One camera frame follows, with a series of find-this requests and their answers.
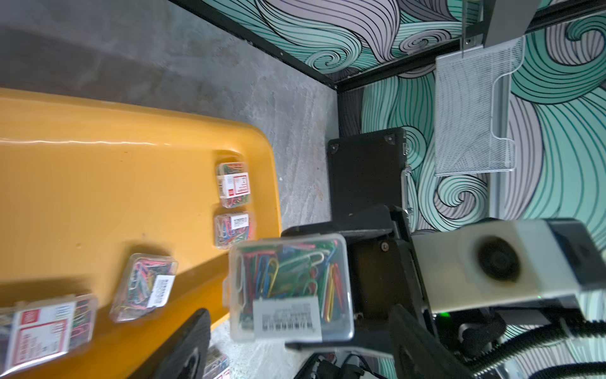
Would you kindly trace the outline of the paper clip box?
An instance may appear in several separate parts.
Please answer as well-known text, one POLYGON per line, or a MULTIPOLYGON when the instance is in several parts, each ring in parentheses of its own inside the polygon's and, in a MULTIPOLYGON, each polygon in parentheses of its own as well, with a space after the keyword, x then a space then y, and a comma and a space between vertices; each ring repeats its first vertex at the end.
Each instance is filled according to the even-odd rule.
POLYGON ((208 350, 203 379, 230 379, 230 360, 216 346, 208 350))
POLYGON ((347 242, 340 234, 244 241, 228 254, 224 302, 237 343, 354 337, 347 242))
POLYGON ((221 163, 217 167, 216 178, 222 207, 232 209, 249 204, 251 184, 246 163, 221 163))
POLYGON ((215 247, 220 250, 254 238, 254 219, 248 212, 219 214, 214 223, 215 247))
POLYGON ((20 302, 1 309, 1 375, 50 362, 88 344, 98 299, 92 294, 20 302))

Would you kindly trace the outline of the yellow plastic storage tray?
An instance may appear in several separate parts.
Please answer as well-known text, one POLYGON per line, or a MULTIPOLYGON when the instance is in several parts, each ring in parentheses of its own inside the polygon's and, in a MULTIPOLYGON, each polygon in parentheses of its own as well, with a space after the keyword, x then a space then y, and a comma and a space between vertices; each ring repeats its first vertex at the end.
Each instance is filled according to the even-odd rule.
POLYGON ((197 310, 213 326, 227 253, 214 244, 217 165, 249 169, 257 238, 282 230, 274 153, 245 123, 100 100, 1 91, 1 304, 91 293, 90 343, 21 378, 126 378, 197 310), (129 257, 169 255, 167 305, 117 324, 109 311, 129 257))

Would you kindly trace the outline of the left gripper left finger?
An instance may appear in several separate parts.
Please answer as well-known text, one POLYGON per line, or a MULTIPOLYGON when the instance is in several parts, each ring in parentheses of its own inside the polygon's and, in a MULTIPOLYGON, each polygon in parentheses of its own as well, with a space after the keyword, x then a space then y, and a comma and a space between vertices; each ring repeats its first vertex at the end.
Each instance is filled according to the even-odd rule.
POLYGON ((202 378, 210 339, 210 313, 198 309, 129 378, 202 378))

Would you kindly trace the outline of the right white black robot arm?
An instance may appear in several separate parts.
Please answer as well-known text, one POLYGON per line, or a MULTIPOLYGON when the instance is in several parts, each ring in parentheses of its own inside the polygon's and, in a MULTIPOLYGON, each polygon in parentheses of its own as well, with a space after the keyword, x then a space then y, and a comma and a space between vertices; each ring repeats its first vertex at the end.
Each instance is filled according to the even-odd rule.
POLYGON ((484 219, 412 232, 408 212, 376 205, 288 237, 345 238, 354 332, 290 348, 393 358, 400 378, 482 378, 513 358, 602 339, 576 295, 605 287, 605 264, 576 219, 484 219))

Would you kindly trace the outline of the paper clip box barcode side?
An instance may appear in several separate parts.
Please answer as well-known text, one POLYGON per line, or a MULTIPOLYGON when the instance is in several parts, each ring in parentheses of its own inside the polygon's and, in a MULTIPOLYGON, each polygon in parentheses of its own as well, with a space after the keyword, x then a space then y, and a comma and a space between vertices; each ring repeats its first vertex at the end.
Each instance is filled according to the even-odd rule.
POLYGON ((178 262, 169 256, 133 254, 110 308, 116 323, 142 318, 167 305, 178 271, 178 262))

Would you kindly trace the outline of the aluminium rail right wall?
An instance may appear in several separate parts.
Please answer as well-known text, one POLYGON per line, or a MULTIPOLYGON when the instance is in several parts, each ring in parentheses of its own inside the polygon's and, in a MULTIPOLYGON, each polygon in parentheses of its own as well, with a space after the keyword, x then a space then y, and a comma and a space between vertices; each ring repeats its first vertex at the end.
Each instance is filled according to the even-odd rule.
POLYGON ((462 12, 461 51, 482 46, 492 47, 523 36, 538 11, 535 1, 464 1, 462 12), (479 22, 467 25, 468 6, 479 6, 479 22))

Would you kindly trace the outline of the clear acrylic wall holder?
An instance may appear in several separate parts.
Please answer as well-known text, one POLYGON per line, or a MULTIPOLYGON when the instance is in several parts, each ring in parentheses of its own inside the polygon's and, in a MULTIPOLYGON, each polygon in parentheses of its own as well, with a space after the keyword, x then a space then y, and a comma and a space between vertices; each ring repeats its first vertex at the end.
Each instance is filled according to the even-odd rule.
POLYGON ((507 136, 511 76, 525 40, 442 55, 436 60, 434 115, 438 176, 512 171, 516 143, 507 136))

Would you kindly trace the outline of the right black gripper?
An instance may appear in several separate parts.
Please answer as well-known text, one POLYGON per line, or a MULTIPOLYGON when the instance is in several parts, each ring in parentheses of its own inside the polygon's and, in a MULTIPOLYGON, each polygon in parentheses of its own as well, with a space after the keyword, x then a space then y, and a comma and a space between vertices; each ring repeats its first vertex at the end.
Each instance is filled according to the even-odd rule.
POLYGON ((340 234, 347 243, 353 300, 354 335, 348 341, 287 343, 290 350, 354 350, 391 354, 388 314, 403 306, 426 331, 431 329, 429 300, 417 263, 407 212, 374 205, 359 213, 320 224, 290 227, 283 237, 340 234))

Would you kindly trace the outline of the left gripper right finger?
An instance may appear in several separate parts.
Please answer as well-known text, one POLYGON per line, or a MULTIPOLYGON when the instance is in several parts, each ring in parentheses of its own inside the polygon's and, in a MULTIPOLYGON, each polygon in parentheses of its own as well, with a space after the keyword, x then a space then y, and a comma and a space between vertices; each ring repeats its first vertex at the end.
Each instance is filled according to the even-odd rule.
POLYGON ((391 308, 388 330, 397 378, 473 378, 403 306, 391 308))

